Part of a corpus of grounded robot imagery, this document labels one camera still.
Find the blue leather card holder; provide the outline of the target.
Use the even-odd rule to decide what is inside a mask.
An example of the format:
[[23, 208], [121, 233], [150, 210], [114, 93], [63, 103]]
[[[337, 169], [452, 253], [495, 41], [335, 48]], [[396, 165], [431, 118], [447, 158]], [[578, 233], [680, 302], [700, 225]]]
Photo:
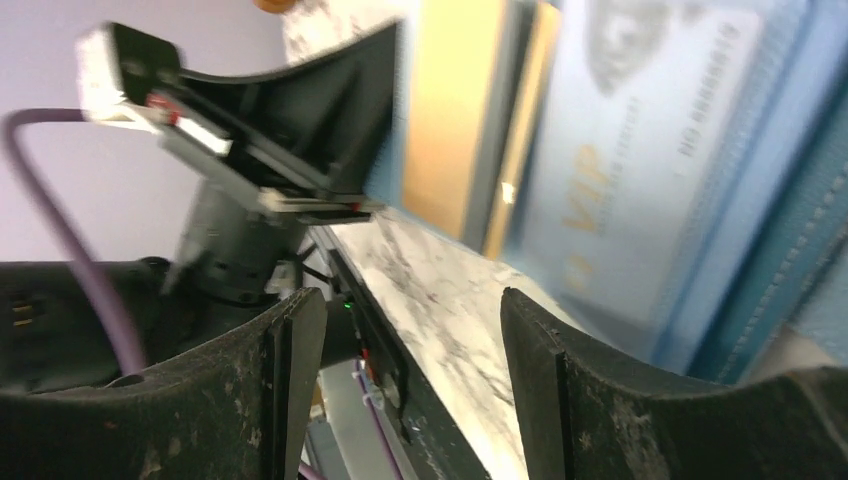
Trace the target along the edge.
[[[502, 227], [488, 238], [482, 253], [437, 233], [399, 205], [396, 127], [408, 18], [418, 2], [407, 5], [400, 24], [393, 130], [366, 190], [456, 246], [511, 266], [503, 255], [518, 217], [567, 1], [551, 1], [561, 11], [557, 40], [533, 125], [519, 145], [506, 149], [509, 158], [499, 183], [503, 205], [493, 213]], [[792, 311], [803, 276], [816, 271], [817, 255], [826, 252], [846, 214], [846, 197], [839, 195], [835, 206], [822, 209], [812, 223], [803, 221], [814, 208], [815, 177], [834, 173], [847, 151], [847, 5], [809, 2], [812, 14], [783, 64], [744, 157], [717, 171], [719, 193], [699, 205], [704, 222], [698, 245], [679, 277], [666, 328], [645, 362], [712, 382], [739, 381]]]

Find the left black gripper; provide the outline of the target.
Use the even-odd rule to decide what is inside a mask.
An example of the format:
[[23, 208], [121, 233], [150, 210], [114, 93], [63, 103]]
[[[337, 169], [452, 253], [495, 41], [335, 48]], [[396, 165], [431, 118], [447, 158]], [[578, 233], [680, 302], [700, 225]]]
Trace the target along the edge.
[[189, 74], [178, 93], [157, 93], [179, 113], [158, 127], [162, 147], [203, 178], [163, 294], [263, 303], [308, 226], [367, 222], [385, 208], [322, 199], [364, 192], [389, 132], [399, 29], [268, 74]]

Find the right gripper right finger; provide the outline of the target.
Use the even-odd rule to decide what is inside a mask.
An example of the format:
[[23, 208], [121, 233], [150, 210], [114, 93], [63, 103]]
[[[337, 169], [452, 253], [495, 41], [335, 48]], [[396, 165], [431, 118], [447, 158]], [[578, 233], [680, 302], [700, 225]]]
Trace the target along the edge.
[[515, 288], [501, 329], [533, 479], [843, 479], [847, 372], [742, 387], [644, 364]]

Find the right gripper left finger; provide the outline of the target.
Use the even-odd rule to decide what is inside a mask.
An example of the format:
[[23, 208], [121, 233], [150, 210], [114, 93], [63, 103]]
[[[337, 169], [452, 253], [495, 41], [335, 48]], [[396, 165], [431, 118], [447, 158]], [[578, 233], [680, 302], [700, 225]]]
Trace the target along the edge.
[[140, 375], [1, 398], [5, 479], [293, 479], [326, 331], [303, 288]]

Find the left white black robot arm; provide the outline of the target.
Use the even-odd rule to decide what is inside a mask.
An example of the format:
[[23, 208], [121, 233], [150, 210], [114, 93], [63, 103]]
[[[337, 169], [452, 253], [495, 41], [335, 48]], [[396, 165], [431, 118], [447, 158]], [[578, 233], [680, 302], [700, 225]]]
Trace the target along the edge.
[[[187, 70], [178, 47], [116, 22], [76, 42], [77, 108], [7, 114], [1, 141], [65, 262], [1, 266], [1, 387], [97, 385], [245, 323], [300, 287], [314, 227], [367, 221], [389, 130], [399, 26], [304, 63], [246, 76]], [[89, 123], [152, 134], [202, 176], [176, 257], [96, 261], [38, 178], [27, 126]]]

